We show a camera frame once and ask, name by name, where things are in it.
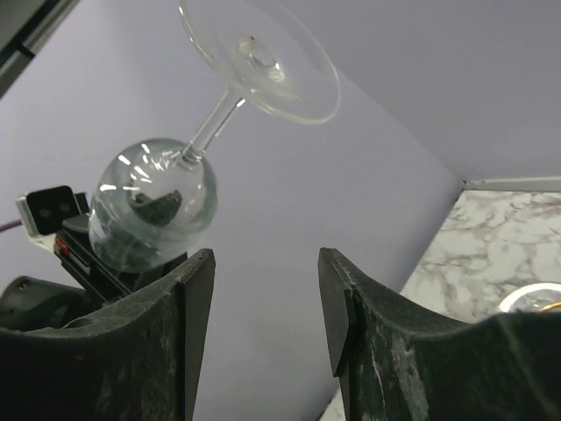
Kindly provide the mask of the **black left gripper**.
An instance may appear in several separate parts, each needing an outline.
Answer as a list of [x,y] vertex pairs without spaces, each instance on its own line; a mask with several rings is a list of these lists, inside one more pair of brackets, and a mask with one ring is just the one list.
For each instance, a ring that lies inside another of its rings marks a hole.
[[[169,225],[182,203],[178,190],[151,198],[138,193],[129,200],[133,213],[143,222],[155,226]],[[62,267],[87,292],[92,303],[114,303],[158,281],[188,258],[186,253],[168,263],[140,274],[119,272],[94,254],[88,238],[88,217],[73,217],[62,222],[55,233],[53,251]]]

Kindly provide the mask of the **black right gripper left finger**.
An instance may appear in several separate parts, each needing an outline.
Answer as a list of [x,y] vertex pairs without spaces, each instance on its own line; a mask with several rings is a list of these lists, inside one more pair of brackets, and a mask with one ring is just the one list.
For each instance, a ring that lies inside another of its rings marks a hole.
[[215,268],[203,249],[60,329],[2,329],[2,419],[190,420]]

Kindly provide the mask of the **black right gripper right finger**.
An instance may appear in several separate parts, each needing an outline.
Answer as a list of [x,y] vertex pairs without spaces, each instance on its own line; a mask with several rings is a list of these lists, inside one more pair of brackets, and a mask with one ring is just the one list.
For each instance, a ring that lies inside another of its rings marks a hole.
[[350,420],[557,420],[560,316],[499,313],[467,324],[318,257],[332,373]]

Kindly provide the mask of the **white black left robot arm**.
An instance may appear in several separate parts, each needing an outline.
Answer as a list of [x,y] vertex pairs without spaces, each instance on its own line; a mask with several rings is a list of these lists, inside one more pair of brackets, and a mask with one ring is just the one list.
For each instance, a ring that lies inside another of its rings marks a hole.
[[59,259],[80,286],[19,276],[1,294],[1,326],[7,329],[61,328],[159,280],[188,258],[184,253],[142,274],[110,268],[89,243],[87,195],[67,185],[25,193],[16,206],[19,219],[2,224],[1,232],[23,226],[30,242]]

